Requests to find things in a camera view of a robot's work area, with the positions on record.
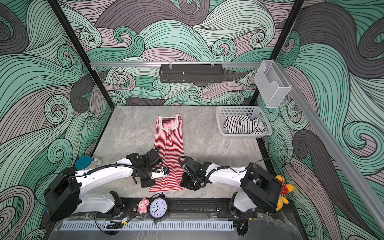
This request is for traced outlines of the red white striped tank top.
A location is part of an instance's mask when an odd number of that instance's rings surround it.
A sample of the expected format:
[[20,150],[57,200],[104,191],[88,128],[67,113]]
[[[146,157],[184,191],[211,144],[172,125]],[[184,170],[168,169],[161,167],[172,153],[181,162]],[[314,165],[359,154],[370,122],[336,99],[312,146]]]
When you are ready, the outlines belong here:
[[170,169],[168,176],[156,179],[156,184],[149,188],[150,192],[180,191],[183,168],[178,159],[184,155],[183,119],[181,114],[173,117],[157,117],[155,132],[155,148],[160,148],[159,155],[163,167]]

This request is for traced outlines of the black white striped tank top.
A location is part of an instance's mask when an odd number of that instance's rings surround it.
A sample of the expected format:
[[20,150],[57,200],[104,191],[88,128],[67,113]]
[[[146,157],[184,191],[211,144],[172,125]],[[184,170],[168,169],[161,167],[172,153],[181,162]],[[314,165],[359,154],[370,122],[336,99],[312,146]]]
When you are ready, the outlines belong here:
[[251,120],[249,116],[229,116],[224,122],[224,129],[229,134],[265,134],[267,127],[260,118]]

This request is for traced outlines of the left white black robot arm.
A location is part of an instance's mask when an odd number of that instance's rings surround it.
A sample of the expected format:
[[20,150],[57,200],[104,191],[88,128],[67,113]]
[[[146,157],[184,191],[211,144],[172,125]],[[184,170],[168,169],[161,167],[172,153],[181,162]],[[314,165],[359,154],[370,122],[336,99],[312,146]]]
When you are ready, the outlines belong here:
[[159,151],[156,148],[145,155],[130,154],[117,162],[91,170],[62,170],[44,193],[50,221],[58,222],[78,213],[101,213],[108,218],[120,216],[125,207],[117,192],[95,194],[91,191],[126,178],[139,178],[142,188],[154,186],[157,179],[167,177],[170,173]]

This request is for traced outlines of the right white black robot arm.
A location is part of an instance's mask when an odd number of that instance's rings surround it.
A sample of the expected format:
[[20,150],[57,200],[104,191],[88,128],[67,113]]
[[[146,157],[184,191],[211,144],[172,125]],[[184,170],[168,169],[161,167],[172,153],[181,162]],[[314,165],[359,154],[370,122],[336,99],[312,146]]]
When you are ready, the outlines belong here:
[[183,188],[197,191],[209,184],[239,188],[229,204],[233,216],[253,209],[270,214],[278,211],[283,184],[257,162],[238,168],[211,162],[200,164],[187,156],[179,157],[178,162],[184,170],[181,182]]

